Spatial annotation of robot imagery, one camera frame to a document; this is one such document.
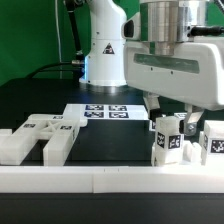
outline white plastic part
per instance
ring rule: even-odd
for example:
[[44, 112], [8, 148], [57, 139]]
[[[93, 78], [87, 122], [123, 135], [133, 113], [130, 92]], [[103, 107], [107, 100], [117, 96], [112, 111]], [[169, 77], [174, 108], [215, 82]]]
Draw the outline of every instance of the white plastic part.
[[127, 20], [113, 0], [87, 0], [91, 15], [91, 51], [86, 57], [85, 76], [81, 83], [93, 86], [126, 85], [121, 26]]
[[179, 133], [179, 121], [174, 116], [156, 119], [155, 152], [151, 160], [157, 166], [182, 161], [184, 136]]
[[44, 166], [63, 166], [78, 135], [78, 120], [61, 122], [44, 147]]
[[176, 44], [174, 56], [170, 58], [198, 63], [199, 73], [191, 73], [137, 63], [135, 55], [149, 55], [149, 49], [140, 42], [127, 42], [124, 50], [127, 84], [205, 109], [223, 109], [223, 48], [224, 38], [217, 37], [194, 38], [193, 43]]
[[45, 125], [46, 121], [27, 120], [0, 145], [0, 163], [2, 165], [20, 165], [37, 143], [36, 135]]
[[184, 141], [183, 144], [183, 159], [189, 163], [189, 165], [201, 165], [201, 146], [194, 142]]
[[205, 121], [199, 142], [202, 147], [202, 164], [224, 167], [224, 121]]
[[87, 125], [87, 118], [75, 113], [67, 115], [34, 114], [13, 134], [0, 131], [1, 165], [20, 165], [38, 140], [49, 140], [43, 149], [45, 166], [63, 166], [76, 140], [80, 126]]
[[206, 166], [4, 167], [1, 193], [224, 193], [223, 170]]
[[63, 116], [67, 120], [80, 120], [80, 127], [87, 125], [87, 117], [84, 116], [85, 107], [83, 104], [67, 104], [63, 112]]
[[12, 129], [0, 129], [0, 145], [12, 134]]

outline green wall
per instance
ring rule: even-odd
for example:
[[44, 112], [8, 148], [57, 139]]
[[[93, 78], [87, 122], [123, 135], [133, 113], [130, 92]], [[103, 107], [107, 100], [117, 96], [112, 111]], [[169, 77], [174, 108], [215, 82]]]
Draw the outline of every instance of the green wall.
[[[130, 18], [138, 10], [138, 0], [114, 0]], [[59, 61], [54, 0], [0, 0], [0, 85], [25, 77], [34, 69]], [[58, 0], [63, 60], [74, 56], [69, 20], [63, 0]], [[90, 49], [88, 6], [76, 12], [84, 53]], [[209, 24], [224, 24], [216, 6], [209, 7]]]

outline black table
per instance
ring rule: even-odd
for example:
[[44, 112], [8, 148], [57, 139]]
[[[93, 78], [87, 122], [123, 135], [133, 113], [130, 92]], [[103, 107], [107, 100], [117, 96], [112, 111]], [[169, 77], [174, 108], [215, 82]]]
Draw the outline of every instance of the black table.
[[[15, 79], [0, 87], [0, 103], [0, 128], [15, 130], [30, 114], [62, 114], [67, 103], [142, 105], [143, 99], [136, 90], [108, 95], [80, 90], [72, 80]], [[167, 99], [162, 106], [167, 114], [183, 111]], [[150, 166], [153, 141], [146, 121], [89, 120], [65, 166]], [[44, 144], [22, 165], [41, 166]], [[0, 194], [0, 222], [218, 224], [223, 207], [222, 194]]]

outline white block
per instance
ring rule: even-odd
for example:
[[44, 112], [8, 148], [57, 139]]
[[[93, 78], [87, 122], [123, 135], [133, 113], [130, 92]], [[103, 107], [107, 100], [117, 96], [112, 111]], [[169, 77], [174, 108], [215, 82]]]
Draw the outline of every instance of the white block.
[[27, 120], [0, 145], [2, 165], [20, 165], [37, 142], [36, 134], [46, 126], [45, 121]]
[[44, 166], [63, 166], [79, 132], [79, 121], [64, 121], [44, 147]]
[[191, 143], [190, 141], [184, 141], [184, 159], [187, 162], [191, 162], [191, 165], [201, 165], [201, 146], [198, 143]]
[[78, 120], [80, 127], [87, 125], [87, 117], [84, 116], [85, 107], [82, 104], [67, 104], [63, 113], [65, 120]]

